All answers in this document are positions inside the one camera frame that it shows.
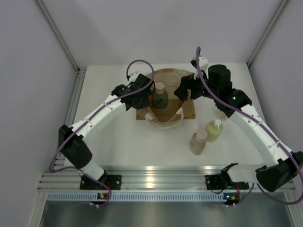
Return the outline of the orange blue-capped bottle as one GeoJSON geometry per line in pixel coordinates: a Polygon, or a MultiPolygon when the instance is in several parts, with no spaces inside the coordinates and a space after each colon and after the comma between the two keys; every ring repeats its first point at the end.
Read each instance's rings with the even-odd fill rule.
{"type": "Polygon", "coordinates": [[[179,100],[179,103],[178,103],[179,107],[181,107],[183,105],[183,103],[184,103],[183,101],[179,100]]]}

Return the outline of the beige pump bottle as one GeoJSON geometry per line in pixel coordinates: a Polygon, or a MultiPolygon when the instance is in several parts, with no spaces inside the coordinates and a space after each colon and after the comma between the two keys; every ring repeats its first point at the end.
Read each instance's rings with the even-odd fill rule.
{"type": "Polygon", "coordinates": [[[228,117],[223,111],[219,111],[218,112],[218,119],[224,122],[224,121],[228,120],[228,117]]]}

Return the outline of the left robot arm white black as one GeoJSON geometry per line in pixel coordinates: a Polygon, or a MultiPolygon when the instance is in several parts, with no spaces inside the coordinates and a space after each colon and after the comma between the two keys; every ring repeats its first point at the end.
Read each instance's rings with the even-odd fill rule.
{"type": "Polygon", "coordinates": [[[107,99],[85,118],[71,126],[63,125],[59,129],[59,152],[90,179],[97,189],[107,183],[107,172],[96,163],[88,143],[115,117],[131,108],[143,109],[151,104],[152,80],[138,74],[129,85],[115,87],[107,99]]]}

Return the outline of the yellow-green pump bottle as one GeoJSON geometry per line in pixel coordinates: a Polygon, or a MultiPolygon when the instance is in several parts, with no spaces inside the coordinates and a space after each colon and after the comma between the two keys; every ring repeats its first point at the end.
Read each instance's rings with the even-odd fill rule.
{"type": "Polygon", "coordinates": [[[223,131],[222,121],[216,119],[214,121],[210,121],[206,126],[207,132],[207,142],[215,142],[223,131]]]}

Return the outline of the burlap canvas tote bag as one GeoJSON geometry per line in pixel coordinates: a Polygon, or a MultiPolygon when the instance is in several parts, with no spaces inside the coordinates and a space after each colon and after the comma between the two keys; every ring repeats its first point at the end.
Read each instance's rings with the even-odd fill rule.
{"type": "Polygon", "coordinates": [[[196,118],[193,100],[188,100],[179,107],[179,98],[174,95],[174,91],[179,87],[181,78],[193,74],[188,70],[166,68],[155,71],[154,82],[162,82],[168,93],[168,106],[164,109],[154,108],[150,105],[147,108],[136,110],[136,120],[145,120],[150,125],[162,129],[174,128],[183,120],[193,120],[196,118]]]}

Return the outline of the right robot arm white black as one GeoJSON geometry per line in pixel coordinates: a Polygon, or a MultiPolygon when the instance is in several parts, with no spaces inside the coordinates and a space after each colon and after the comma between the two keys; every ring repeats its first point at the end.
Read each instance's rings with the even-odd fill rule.
{"type": "Polygon", "coordinates": [[[278,139],[245,92],[233,88],[230,70],[222,64],[209,66],[202,56],[194,57],[190,63],[195,73],[183,76],[174,94],[182,101],[201,96],[214,100],[215,106],[242,130],[263,159],[258,165],[228,165],[221,171],[221,184],[231,188],[236,183],[257,183],[274,192],[297,175],[302,176],[303,153],[293,152],[278,139]]]}

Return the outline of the pink pump bottle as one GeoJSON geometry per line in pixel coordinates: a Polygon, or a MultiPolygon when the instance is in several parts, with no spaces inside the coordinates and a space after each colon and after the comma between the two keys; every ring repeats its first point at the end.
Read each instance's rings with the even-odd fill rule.
{"type": "Polygon", "coordinates": [[[206,138],[208,134],[206,130],[200,129],[197,132],[195,132],[191,138],[191,141],[189,143],[189,148],[191,152],[198,156],[202,153],[206,146],[206,138]]]}

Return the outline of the dark green pump bottle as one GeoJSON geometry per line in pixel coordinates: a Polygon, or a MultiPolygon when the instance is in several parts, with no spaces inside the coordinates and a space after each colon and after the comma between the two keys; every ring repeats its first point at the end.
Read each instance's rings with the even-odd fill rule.
{"type": "Polygon", "coordinates": [[[152,94],[153,107],[164,109],[168,106],[168,93],[165,90],[165,85],[162,82],[155,83],[155,89],[152,94]]]}

